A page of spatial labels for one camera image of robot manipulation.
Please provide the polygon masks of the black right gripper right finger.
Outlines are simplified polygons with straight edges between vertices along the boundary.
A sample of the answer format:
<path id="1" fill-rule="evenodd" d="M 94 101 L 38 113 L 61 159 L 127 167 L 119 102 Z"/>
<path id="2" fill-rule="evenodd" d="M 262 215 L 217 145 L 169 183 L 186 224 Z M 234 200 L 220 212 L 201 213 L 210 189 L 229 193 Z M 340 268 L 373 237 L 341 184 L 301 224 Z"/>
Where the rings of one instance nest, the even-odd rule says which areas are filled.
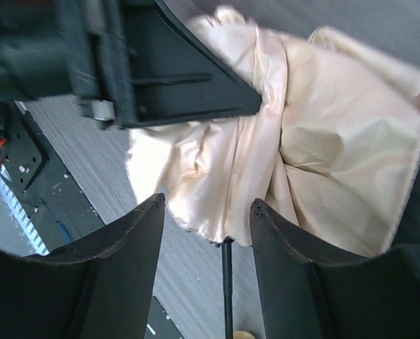
<path id="1" fill-rule="evenodd" d="M 420 245 L 367 258 L 250 207 L 268 338 L 420 338 Z"/>

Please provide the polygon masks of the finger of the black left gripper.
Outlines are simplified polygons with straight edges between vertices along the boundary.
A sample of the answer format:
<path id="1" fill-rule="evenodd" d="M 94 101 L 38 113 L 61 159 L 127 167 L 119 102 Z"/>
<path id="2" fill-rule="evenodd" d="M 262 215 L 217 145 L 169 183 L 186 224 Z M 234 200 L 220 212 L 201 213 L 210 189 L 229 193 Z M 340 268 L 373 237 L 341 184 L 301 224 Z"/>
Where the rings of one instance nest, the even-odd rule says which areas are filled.
<path id="1" fill-rule="evenodd" d="M 256 114 L 261 98 L 186 28 L 164 1 L 122 1 L 128 47 L 124 128 Z"/>

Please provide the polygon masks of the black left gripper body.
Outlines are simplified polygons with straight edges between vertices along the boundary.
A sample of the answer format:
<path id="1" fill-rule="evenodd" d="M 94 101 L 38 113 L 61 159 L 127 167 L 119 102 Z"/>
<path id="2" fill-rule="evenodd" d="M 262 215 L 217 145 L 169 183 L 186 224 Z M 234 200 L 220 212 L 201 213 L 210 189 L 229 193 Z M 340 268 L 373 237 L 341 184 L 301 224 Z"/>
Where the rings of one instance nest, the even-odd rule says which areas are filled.
<path id="1" fill-rule="evenodd" d="M 134 90 L 119 1 L 57 1 L 71 93 L 103 129 L 134 126 Z"/>

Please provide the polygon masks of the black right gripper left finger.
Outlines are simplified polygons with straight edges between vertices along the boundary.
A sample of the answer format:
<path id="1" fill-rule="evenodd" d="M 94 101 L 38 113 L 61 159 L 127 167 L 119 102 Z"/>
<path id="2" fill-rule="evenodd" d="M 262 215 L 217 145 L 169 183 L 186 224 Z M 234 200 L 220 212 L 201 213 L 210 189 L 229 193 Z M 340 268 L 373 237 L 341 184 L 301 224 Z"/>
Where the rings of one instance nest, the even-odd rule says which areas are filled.
<path id="1" fill-rule="evenodd" d="M 142 338 L 165 196 L 46 256 L 0 250 L 0 338 Z"/>

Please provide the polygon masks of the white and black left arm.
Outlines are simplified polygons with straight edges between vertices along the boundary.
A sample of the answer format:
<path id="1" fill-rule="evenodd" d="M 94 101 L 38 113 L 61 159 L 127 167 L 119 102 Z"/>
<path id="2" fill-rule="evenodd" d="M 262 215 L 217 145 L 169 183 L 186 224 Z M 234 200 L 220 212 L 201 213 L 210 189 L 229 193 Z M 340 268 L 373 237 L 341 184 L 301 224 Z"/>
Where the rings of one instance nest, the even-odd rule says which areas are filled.
<path id="1" fill-rule="evenodd" d="M 250 116 L 261 105 L 164 1 L 0 1 L 0 102 L 60 95 L 121 129 Z M 9 127 L 0 113 L 0 136 Z"/>

